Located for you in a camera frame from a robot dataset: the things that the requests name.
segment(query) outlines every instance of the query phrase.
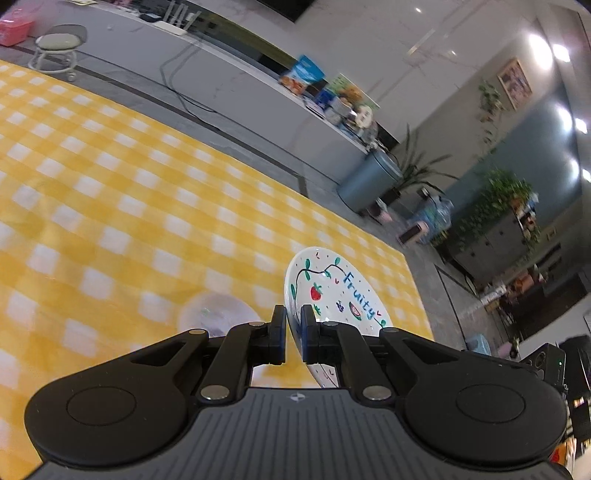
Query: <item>grey cabinet drawer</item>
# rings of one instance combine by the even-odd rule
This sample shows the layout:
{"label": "grey cabinet drawer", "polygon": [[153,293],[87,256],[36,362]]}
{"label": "grey cabinet drawer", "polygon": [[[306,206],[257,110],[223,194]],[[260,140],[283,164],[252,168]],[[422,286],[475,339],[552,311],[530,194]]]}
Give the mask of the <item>grey cabinet drawer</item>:
{"label": "grey cabinet drawer", "polygon": [[513,215],[502,219],[486,233],[485,237],[498,254],[507,249],[517,248],[522,245],[523,240],[519,221]]}
{"label": "grey cabinet drawer", "polygon": [[485,238],[480,239],[471,248],[457,254],[455,260],[475,280],[486,283],[495,272],[495,257],[492,247]]}

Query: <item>screw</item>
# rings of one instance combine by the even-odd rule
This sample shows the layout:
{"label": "screw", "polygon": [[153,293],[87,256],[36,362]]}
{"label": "screw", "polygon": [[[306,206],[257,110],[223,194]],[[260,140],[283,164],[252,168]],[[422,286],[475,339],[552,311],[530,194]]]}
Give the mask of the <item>screw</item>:
{"label": "screw", "polygon": [[368,400],[386,400],[392,396],[392,392],[389,388],[381,385],[372,385],[363,389],[363,396]]}
{"label": "screw", "polygon": [[208,385],[201,389],[201,396],[206,400],[223,400],[230,391],[223,385]]}

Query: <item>blue stool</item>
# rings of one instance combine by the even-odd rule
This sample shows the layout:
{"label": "blue stool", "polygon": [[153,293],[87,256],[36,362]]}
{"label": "blue stool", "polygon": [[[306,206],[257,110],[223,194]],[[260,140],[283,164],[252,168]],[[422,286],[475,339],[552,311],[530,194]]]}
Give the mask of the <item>blue stool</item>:
{"label": "blue stool", "polygon": [[482,355],[491,355],[491,347],[481,333],[477,333],[469,339],[466,339],[466,346],[471,352],[482,353]]}

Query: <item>ceiling light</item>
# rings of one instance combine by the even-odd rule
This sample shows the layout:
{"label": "ceiling light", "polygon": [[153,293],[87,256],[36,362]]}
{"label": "ceiling light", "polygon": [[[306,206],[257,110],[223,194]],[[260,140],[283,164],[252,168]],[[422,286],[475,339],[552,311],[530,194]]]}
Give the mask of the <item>ceiling light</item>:
{"label": "ceiling light", "polygon": [[534,58],[538,65],[544,70],[549,70],[554,60],[552,50],[550,50],[550,46],[546,43],[546,40],[539,35],[532,34],[530,35],[530,45],[534,50]]}
{"label": "ceiling light", "polygon": [[565,61],[566,63],[570,62],[569,51],[564,45],[558,45],[555,43],[552,45],[552,50],[554,51],[554,56],[557,59]]}
{"label": "ceiling light", "polygon": [[574,119],[574,125],[579,132],[587,133],[587,124],[583,122],[580,118]]}
{"label": "ceiling light", "polygon": [[559,105],[557,107],[557,111],[558,111],[558,116],[562,120],[564,130],[567,132],[570,132],[570,130],[573,127],[573,117],[571,116],[570,112],[561,105]]}
{"label": "ceiling light", "polygon": [[573,180],[579,178],[579,174],[581,173],[581,168],[579,167],[579,162],[576,160],[570,160],[570,168],[573,171]]}

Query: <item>pink basket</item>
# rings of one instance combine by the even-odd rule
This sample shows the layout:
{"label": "pink basket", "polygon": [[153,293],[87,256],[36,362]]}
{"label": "pink basket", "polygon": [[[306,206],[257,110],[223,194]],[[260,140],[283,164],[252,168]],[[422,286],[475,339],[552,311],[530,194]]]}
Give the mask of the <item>pink basket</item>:
{"label": "pink basket", "polygon": [[11,47],[27,38],[33,21],[22,15],[20,9],[4,15],[0,19],[0,45]]}

